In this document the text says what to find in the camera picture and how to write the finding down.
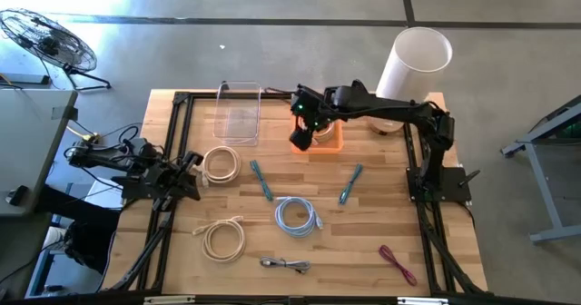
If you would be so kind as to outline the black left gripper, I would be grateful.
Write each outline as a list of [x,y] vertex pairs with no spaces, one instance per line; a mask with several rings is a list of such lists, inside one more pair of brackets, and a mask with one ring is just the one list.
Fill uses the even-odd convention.
[[204,156],[197,152],[187,152],[182,160],[174,162],[157,162],[150,168],[150,187],[157,192],[178,190],[182,197],[195,201],[201,199],[196,182],[189,178],[188,171],[193,166],[202,164]]

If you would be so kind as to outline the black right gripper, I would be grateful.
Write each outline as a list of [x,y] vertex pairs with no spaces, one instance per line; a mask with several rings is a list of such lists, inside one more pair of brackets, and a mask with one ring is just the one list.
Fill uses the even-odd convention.
[[328,115],[321,114],[322,95],[309,87],[298,84],[290,101],[290,110],[296,117],[295,129],[290,142],[300,151],[307,151],[312,144],[312,133],[325,131],[330,125]]

